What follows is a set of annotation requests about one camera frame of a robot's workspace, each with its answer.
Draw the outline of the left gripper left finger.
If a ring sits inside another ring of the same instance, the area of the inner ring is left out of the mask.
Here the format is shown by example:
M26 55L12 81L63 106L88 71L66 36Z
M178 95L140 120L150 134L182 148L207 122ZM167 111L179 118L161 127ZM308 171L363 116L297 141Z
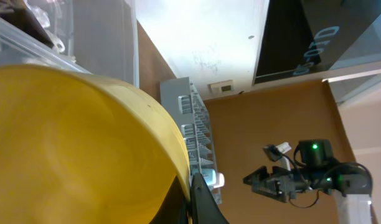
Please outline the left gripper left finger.
M188 224L187 200L176 177L150 224Z

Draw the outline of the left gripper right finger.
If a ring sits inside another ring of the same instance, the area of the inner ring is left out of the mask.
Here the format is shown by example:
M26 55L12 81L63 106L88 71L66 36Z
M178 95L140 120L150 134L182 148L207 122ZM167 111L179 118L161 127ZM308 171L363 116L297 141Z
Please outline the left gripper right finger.
M192 222L195 224L229 224L219 210L201 173L194 174L190 188Z

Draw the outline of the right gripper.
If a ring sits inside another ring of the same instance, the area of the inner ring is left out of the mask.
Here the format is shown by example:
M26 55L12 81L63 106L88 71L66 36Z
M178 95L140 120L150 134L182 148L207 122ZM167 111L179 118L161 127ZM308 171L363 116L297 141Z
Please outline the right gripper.
M297 194L311 190L312 170L300 168L287 170L274 166L269 173L266 166L261 166L256 171L243 178L243 183L251 186L252 192L287 203L296 199Z

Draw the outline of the blue cup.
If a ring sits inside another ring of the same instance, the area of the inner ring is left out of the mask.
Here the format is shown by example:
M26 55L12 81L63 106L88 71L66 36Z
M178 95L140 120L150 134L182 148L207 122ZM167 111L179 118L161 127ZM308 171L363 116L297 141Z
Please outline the blue cup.
M210 188L217 189L225 185L224 175L214 169L202 169L201 174Z

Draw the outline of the yellow bowl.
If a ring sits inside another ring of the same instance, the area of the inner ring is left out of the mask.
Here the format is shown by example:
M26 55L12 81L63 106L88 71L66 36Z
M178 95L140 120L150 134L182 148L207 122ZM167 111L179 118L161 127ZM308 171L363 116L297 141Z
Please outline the yellow bowl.
M189 158L169 113L129 83L0 67L0 223L150 223Z

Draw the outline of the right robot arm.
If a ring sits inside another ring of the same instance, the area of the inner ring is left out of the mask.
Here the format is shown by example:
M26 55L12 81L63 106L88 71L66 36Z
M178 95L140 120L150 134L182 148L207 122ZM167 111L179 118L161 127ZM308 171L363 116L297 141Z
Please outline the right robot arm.
M339 223L372 223L372 174L358 162L341 162L334 157L327 139L302 140L293 150L288 142L269 144L263 152L272 162L243 178L252 192L273 200L293 204L299 194L324 193L336 200Z

